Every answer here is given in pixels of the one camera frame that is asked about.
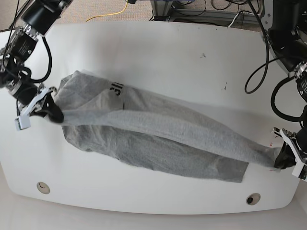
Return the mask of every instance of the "fabric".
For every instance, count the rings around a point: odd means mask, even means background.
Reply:
[[[160,95],[80,72],[61,81],[55,102],[70,144],[133,166],[241,182],[249,162],[273,167],[280,152]]]

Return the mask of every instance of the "white table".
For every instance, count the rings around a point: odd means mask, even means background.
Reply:
[[[0,34],[0,47],[7,36]],[[286,77],[276,63],[258,92],[244,93],[246,79],[265,60],[265,46],[256,32],[187,23],[98,22],[56,25],[47,40],[54,60],[48,86],[84,69],[184,100],[184,105],[263,145],[271,143],[273,127],[299,130],[271,110],[271,93]],[[44,76],[47,52],[42,42],[26,66],[33,78]],[[10,189],[19,195],[122,212],[212,214],[284,207],[298,184],[292,169],[272,172],[253,164],[240,184],[131,167],[79,151],[65,141],[60,126],[41,118],[31,118],[30,129],[16,132],[15,99],[2,89],[0,103],[0,161]],[[290,83],[280,90],[276,104],[285,113],[300,115],[304,101]],[[41,194],[38,182],[48,184],[50,194]],[[252,193],[259,193],[261,200],[249,206],[246,198]]]

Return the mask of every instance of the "white cable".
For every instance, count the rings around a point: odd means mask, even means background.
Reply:
[[[238,12],[238,13],[235,15],[234,19],[232,20],[232,22],[230,23],[230,25],[229,25],[227,28],[230,28],[230,27],[235,23],[235,20],[236,20],[236,18],[239,16],[240,13],[241,13],[241,12]]]

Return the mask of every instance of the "gray fabric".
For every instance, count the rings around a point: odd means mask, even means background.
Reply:
[[[273,167],[280,152],[154,93],[118,86],[80,72],[61,81],[55,102],[70,144],[134,166],[231,182],[242,181],[249,162]]]

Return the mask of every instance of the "yellow cable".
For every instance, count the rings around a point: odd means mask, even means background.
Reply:
[[[123,12],[126,10],[127,6],[128,6],[128,0],[126,0],[126,5],[125,5],[125,8],[124,8],[122,11],[117,12],[117,13],[110,13],[110,14],[105,14],[105,15],[98,15],[98,16],[95,16],[95,17],[89,18],[88,20],[86,20],[86,22],[88,22],[89,20],[92,20],[92,19],[94,19],[94,18],[100,18],[100,17],[112,16],[112,15],[117,15],[117,14],[123,13]]]

